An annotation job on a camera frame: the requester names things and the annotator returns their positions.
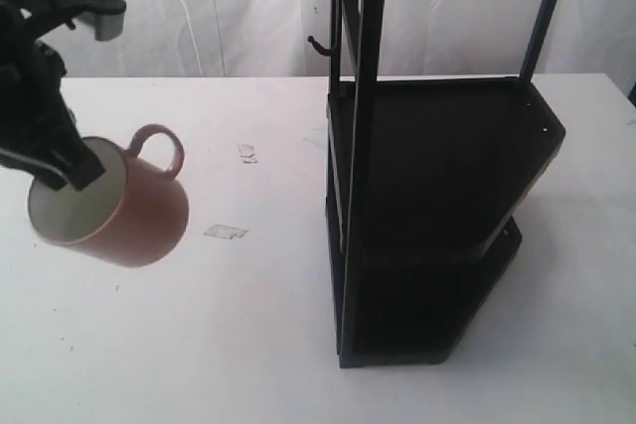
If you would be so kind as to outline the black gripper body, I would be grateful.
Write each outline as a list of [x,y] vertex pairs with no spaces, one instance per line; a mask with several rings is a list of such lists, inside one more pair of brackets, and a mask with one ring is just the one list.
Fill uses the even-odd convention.
[[44,42],[1,48],[1,165],[21,171],[77,171],[82,142],[61,94],[66,66]]

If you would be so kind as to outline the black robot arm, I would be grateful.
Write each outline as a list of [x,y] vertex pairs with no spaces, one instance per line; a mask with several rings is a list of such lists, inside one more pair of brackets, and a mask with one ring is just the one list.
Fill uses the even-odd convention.
[[1,165],[58,191],[82,191],[104,174],[61,94],[66,67],[31,32],[22,12],[1,5]]

